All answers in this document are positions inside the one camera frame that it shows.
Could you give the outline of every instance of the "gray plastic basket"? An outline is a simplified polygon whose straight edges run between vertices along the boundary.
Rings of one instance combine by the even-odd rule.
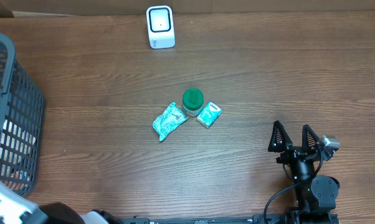
[[[19,195],[35,187],[44,97],[0,34],[0,181]]]

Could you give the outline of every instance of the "basket handle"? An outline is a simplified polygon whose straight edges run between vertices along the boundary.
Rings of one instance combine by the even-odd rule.
[[[16,50],[14,48],[14,44],[12,40],[8,38],[6,35],[0,34],[0,42],[7,49],[7,60],[6,60],[5,71],[3,73],[3,78],[2,78],[2,89],[0,91],[0,93],[4,95],[8,93],[9,88],[11,86],[11,78],[12,78],[14,60],[16,58]]]

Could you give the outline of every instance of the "small blue packet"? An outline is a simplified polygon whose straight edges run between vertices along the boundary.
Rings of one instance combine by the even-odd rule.
[[[153,121],[153,128],[160,135],[160,141],[164,141],[167,136],[174,131],[179,125],[189,119],[181,109],[172,102],[164,111]]]
[[[215,103],[208,102],[207,106],[197,116],[197,120],[206,128],[210,128],[221,113],[222,110]]]

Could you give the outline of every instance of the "jar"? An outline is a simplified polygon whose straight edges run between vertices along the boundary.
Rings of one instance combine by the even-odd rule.
[[[202,92],[196,88],[188,89],[183,94],[183,109],[189,116],[197,116],[202,111],[204,104],[204,96]]]

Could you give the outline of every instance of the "green lid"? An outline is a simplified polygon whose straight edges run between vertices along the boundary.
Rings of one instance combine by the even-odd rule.
[[[198,110],[204,103],[204,96],[198,89],[188,89],[183,94],[183,105],[188,110]]]

